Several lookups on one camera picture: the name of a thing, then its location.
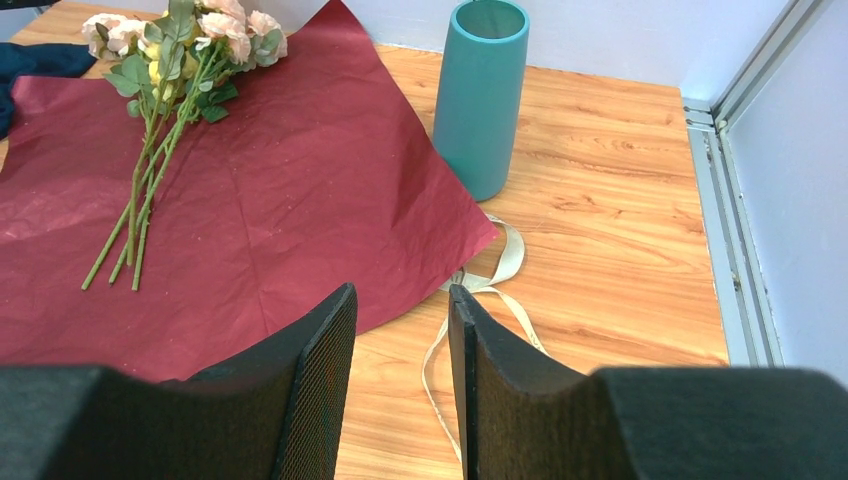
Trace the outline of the pink yellow flower bunch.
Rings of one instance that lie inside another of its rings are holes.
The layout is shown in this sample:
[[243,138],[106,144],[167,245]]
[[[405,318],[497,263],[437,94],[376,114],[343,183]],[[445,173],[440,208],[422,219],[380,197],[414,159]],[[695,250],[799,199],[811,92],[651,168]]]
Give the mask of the pink yellow flower bunch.
[[238,95],[233,77],[276,64],[287,56],[288,41],[273,16],[247,12],[239,1],[171,1],[155,20],[102,13],[87,19],[81,32],[90,54],[111,62],[104,79],[145,127],[129,200],[81,288],[90,287],[124,235],[109,280],[130,270],[137,290],[154,196],[186,127],[224,119],[225,102]]

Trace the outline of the teal conical vase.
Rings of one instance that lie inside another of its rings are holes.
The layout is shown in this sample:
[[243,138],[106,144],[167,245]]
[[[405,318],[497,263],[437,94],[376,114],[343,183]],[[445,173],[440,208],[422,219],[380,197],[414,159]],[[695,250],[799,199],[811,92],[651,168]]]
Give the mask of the teal conical vase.
[[507,181],[529,30],[527,12],[511,1],[466,1],[449,19],[432,141],[476,201]]

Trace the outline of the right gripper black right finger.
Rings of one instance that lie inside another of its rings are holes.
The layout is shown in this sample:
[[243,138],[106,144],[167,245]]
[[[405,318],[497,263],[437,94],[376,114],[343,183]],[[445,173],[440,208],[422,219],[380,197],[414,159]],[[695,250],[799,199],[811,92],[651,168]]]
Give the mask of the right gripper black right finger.
[[847,391],[793,368],[579,373],[450,288],[468,479],[843,479]]

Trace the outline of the cream ribbon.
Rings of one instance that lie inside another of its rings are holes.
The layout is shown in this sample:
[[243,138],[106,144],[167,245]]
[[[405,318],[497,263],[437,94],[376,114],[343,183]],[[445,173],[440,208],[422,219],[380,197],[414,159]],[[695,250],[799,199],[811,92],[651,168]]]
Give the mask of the cream ribbon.
[[[469,273],[465,267],[461,267],[440,287],[440,289],[442,291],[447,292],[450,286],[461,285],[472,294],[497,294],[524,330],[525,337],[529,341],[529,343],[541,353],[549,356],[549,352],[543,346],[540,338],[537,335],[533,322],[531,321],[524,307],[512,296],[502,292],[497,288],[498,284],[512,279],[520,271],[526,255],[526,246],[524,239],[522,235],[518,232],[518,230],[512,225],[508,224],[507,222],[492,214],[486,214],[486,216],[492,223],[501,226],[504,229],[506,235],[506,243],[498,258],[494,273],[491,276],[481,276]],[[446,316],[440,326],[440,329],[435,339],[430,344],[423,357],[420,378],[423,389],[428,397],[428,400],[437,417],[437,420],[441,425],[441,428],[447,436],[448,440],[450,441],[450,444],[457,460],[459,462],[462,462],[463,456],[461,452],[460,443],[457,438],[452,434],[442,414],[441,408],[438,406],[437,402],[433,397],[432,391],[428,383],[427,375],[427,367],[430,364],[430,360],[436,348],[442,343],[442,341],[447,335],[448,320],[449,317]]]

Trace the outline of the maroon wrapping paper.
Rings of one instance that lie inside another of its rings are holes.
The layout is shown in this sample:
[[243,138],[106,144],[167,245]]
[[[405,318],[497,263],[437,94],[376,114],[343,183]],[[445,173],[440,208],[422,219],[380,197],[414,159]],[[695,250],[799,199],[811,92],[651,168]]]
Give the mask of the maroon wrapping paper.
[[140,287],[91,266],[129,198],[143,124],[103,80],[23,77],[1,173],[1,361],[184,379],[342,283],[357,328],[404,314],[497,237],[345,4],[227,116],[189,126],[154,200]]

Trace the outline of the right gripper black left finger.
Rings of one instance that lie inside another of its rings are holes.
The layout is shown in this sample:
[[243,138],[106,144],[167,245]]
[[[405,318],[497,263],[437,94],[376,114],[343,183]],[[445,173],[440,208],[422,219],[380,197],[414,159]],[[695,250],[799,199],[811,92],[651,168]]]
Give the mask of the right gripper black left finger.
[[5,479],[331,479],[355,287],[185,380],[95,365],[1,370]]

